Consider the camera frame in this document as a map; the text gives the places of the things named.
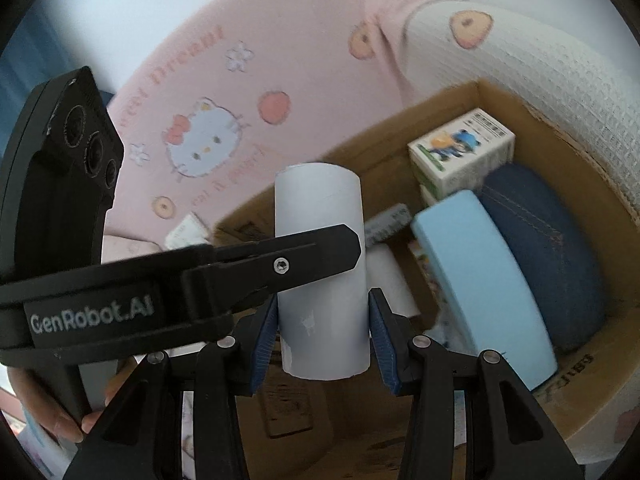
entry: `blue curtain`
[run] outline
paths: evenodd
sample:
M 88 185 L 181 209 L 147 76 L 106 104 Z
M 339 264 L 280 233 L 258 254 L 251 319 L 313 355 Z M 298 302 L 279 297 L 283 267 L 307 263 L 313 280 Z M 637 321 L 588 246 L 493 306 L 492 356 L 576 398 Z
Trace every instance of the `blue curtain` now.
M 27 12 L 0 56 L 0 156 L 22 106 L 40 83 L 74 67 L 39 2 Z

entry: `light blue case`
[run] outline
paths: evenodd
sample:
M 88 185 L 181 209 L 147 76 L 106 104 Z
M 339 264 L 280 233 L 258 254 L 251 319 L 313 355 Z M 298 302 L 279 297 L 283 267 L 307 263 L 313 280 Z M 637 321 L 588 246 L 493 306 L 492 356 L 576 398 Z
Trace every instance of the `light blue case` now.
M 538 306 L 473 192 L 418 213 L 412 230 L 475 355 L 500 352 L 530 390 L 551 377 L 558 363 Z

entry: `red bow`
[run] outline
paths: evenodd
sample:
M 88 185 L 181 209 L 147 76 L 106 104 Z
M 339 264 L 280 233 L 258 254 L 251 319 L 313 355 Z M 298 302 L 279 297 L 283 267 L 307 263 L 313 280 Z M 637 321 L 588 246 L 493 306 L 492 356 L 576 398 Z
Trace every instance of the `red bow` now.
M 174 115 L 174 124 L 166 131 L 164 140 L 170 144 L 182 144 L 184 134 L 191 130 L 191 122 L 184 115 Z

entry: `camera lens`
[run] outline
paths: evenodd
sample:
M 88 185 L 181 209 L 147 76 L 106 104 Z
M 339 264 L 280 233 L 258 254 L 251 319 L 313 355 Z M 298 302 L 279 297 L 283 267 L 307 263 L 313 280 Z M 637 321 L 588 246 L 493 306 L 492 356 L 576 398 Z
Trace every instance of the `camera lens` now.
M 76 105 L 66 116 L 65 121 L 65 142 L 70 148 L 75 148 L 80 144 L 82 134 L 84 134 L 84 108 Z
M 86 172 L 91 176 L 95 176 L 100 170 L 103 152 L 100 133 L 95 132 L 91 136 L 91 139 L 89 139 L 86 151 L 84 152 L 84 167 L 86 168 Z
M 116 161 L 111 159 L 107 163 L 107 169 L 104 170 L 104 183 L 107 187 L 113 187 L 116 183 L 116 177 L 118 176 L 118 169 L 116 168 Z

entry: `hello kitty face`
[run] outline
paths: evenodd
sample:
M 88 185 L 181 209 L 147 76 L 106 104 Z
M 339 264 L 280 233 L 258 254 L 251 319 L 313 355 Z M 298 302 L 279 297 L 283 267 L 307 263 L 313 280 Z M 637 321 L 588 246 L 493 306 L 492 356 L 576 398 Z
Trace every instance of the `hello kitty face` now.
M 191 115 L 174 116 L 174 123 L 162 134 L 162 140 L 178 173 L 204 176 L 232 155 L 241 129 L 231 112 L 202 98 Z

